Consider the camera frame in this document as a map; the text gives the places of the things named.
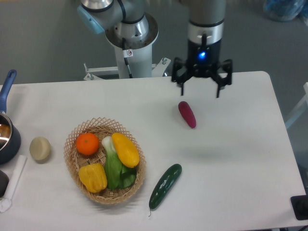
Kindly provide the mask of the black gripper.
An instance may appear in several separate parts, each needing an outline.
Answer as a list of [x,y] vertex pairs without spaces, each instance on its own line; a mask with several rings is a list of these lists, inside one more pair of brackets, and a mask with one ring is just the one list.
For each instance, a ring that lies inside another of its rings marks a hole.
[[192,77],[212,78],[217,84],[216,97],[227,85],[232,84],[232,59],[219,62],[220,40],[202,47],[201,44],[188,41],[187,61],[176,57],[172,66],[171,81],[184,95],[184,84]]

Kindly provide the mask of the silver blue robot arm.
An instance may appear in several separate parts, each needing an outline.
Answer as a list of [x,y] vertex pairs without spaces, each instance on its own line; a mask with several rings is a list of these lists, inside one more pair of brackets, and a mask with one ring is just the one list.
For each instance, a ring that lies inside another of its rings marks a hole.
[[[211,78],[218,89],[232,83],[232,60],[219,61],[226,2],[183,0],[189,10],[188,57],[175,58],[171,80],[179,87],[192,77]],[[142,0],[83,0],[79,17],[95,34],[104,33],[114,47],[120,78],[152,77],[152,45],[156,20]]]

